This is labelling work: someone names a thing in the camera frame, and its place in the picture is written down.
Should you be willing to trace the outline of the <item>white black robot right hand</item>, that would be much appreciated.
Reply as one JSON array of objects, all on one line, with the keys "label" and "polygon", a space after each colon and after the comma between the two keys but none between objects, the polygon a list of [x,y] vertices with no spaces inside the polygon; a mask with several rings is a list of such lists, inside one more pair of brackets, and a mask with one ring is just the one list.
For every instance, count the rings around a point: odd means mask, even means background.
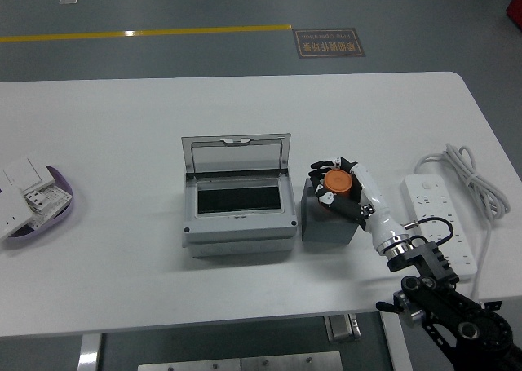
[{"label": "white black robot right hand", "polygon": [[[356,187],[354,197],[345,197],[326,186],[326,175],[333,170],[342,170],[352,177]],[[311,164],[308,175],[319,204],[346,219],[355,220],[371,234],[373,247],[379,255],[392,258],[412,249],[407,230],[392,217],[378,185],[362,164],[336,157]]]}]

